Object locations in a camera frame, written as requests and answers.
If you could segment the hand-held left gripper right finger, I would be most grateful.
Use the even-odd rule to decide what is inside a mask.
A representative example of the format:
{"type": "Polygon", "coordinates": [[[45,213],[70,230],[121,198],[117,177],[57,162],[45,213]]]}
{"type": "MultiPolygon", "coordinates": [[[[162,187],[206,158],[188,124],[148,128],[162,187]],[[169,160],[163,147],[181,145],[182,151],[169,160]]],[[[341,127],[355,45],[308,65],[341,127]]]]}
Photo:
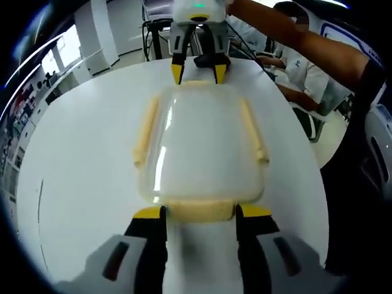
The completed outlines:
{"type": "Polygon", "coordinates": [[[245,293],[342,293],[347,277],[328,272],[319,254],[279,230],[271,211],[235,206],[238,260],[245,293]]]}

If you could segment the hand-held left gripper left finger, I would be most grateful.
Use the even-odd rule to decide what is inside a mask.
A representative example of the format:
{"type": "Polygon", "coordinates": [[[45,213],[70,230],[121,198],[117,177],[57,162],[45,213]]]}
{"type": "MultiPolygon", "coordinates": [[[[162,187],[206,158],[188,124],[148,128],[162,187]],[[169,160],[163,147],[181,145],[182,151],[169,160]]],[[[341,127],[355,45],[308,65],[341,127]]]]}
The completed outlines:
{"type": "Polygon", "coordinates": [[[162,293],[166,242],[166,207],[143,208],[124,234],[112,236],[88,256],[81,274],[58,282],[58,293],[162,293]]]}

